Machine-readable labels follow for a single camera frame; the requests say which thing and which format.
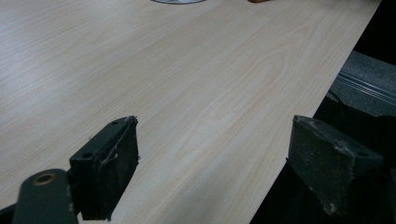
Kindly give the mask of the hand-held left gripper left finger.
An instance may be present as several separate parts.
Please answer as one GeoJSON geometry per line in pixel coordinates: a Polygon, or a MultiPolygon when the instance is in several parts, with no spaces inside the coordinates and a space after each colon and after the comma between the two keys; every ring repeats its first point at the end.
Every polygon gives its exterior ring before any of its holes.
{"type": "Polygon", "coordinates": [[[137,118],[107,124],[70,159],[73,202],[85,220],[110,220],[138,165],[137,118]]]}

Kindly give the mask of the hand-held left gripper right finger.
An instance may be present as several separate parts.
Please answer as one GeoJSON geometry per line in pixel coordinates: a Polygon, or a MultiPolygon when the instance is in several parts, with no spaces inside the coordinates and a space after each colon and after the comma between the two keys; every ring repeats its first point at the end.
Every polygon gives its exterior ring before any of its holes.
{"type": "Polygon", "coordinates": [[[383,157],[321,120],[295,116],[287,161],[326,214],[344,217],[352,183],[379,169],[383,157]]]}

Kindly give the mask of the grey metal rail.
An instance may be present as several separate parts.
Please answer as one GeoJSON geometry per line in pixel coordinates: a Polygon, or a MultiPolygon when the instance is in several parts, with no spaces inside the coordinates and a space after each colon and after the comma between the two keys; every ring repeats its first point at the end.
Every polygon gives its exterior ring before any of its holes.
{"type": "Polygon", "coordinates": [[[370,115],[396,117],[396,65],[353,51],[329,93],[370,115]]]}

